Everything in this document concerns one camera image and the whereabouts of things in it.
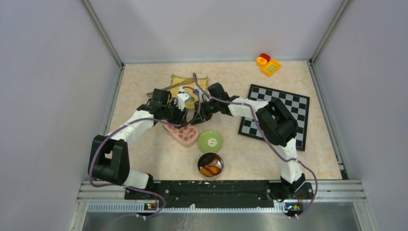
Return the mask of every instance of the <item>metal bowl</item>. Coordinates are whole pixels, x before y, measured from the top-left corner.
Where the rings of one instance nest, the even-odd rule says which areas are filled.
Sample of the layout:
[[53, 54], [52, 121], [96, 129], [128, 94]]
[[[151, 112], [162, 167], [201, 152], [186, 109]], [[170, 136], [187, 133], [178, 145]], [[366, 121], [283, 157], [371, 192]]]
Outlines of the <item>metal bowl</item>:
[[224, 170], [224, 161], [216, 153], [205, 153], [198, 159], [197, 168], [205, 180], [216, 180]]

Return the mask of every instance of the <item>white wall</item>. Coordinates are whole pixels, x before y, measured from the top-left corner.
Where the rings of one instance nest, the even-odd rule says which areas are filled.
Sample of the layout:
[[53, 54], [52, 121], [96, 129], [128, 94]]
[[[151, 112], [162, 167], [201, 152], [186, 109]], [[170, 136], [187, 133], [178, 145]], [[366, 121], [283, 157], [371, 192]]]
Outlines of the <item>white wall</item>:
[[0, 230], [66, 230], [118, 68], [78, 0], [0, 3]]
[[380, 230], [407, 230], [408, 1], [354, 1], [317, 62]]
[[309, 59], [342, 0], [91, 0], [122, 61]]

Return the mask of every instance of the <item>chessboard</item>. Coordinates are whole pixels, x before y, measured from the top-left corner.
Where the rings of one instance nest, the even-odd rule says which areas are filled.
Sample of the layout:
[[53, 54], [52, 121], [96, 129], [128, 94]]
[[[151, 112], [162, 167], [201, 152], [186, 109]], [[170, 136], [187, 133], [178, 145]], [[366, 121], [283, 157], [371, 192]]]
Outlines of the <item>chessboard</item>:
[[[310, 98], [282, 90], [266, 88], [251, 84], [248, 99], [256, 101], [270, 101], [272, 97], [279, 98], [296, 119], [299, 128], [296, 131], [296, 149], [304, 151], [306, 148], [307, 116], [309, 114]], [[243, 117], [238, 134], [264, 140], [252, 119]]]

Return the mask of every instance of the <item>yellow cloth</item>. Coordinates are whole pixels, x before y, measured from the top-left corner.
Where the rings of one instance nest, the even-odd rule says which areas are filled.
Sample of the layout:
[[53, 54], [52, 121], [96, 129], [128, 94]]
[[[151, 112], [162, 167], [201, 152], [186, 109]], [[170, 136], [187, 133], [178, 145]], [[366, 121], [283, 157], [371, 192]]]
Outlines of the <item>yellow cloth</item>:
[[[187, 77], [180, 77], [180, 76], [176, 76], [176, 75], [172, 74], [172, 75], [171, 75], [170, 85], [177, 84], [177, 83], [179, 83], [179, 82], [185, 81], [186, 79], [188, 79], [188, 78], [187, 78]], [[207, 87], [208, 87], [208, 77], [198, 78], [197, 80], [198, 80], [198, 84], [200, 84], [200, 87], [202, 87], [203, 89], [207, 90]], [[192, 88], [195, 88], [195, 83], [188, 84], [187, 86], [192, 87]], [[173, 96], [174, 96], [174, 95], [177, 95], [178, 92], [179, 92], [179, 91], [178, 91], [179, 89], [180, 89], [180, 87], [176, 87], [176, 88], [171, 89], [171, 90], [170, 90], [171, 95], [173, 95]], [[188, 103], [186, 104], [186, 107], [187, 107], [188, 110], [194, 110], [194, 102], [198, 101], [198, 98], [197, 98], [197, 96], [192, 92], [191, 89], [186, 89], [186, 92], [194, 97], [194, 101], [193, 101], [193, 102], [188, 102]]]

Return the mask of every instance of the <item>white logo on plate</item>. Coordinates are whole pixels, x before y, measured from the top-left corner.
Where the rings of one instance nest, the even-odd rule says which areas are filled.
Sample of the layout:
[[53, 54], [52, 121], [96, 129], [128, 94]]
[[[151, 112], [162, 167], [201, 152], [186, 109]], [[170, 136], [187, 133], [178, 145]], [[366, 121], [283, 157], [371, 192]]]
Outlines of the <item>white logo on plate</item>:
[[210, 147], [215, 147], [216, 145], [217, 145], [217, 140], [216, 140], [216, 139], [210, 138], [210, 139], [208, 140], [208, 146], [210, 146]]

